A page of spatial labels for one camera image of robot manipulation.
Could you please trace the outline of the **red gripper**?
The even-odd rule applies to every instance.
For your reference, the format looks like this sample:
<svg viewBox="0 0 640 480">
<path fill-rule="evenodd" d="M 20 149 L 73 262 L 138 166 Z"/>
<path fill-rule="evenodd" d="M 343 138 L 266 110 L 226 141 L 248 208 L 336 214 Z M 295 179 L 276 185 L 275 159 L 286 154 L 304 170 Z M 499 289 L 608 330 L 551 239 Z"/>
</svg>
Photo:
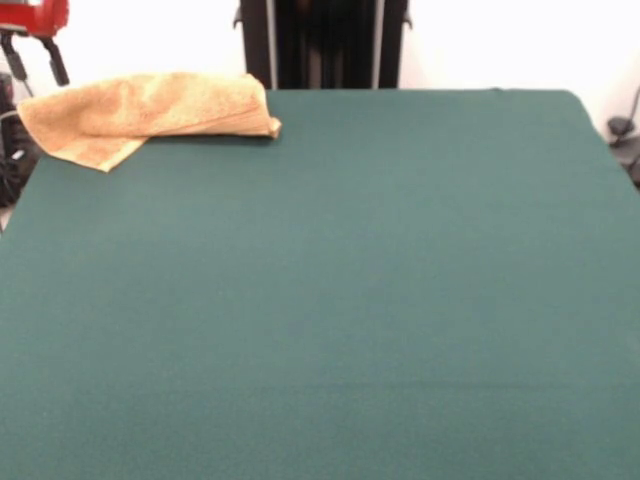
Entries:
<svg viewBox="0 0 640 480">
<path fill-rule="evenodd" d="M 62 55 L 54 37 L 68 23 L 67 0 L 18 1 L 1 0 L 1 49 L 12 76 L 26 81 L 27 74 L 21 56 L 13 46 L 13 32 L 41 37 L 40 42 L 48 52 L 49 65 L 59 86 L 69 84 L 69 77 Z"/>
</svg>

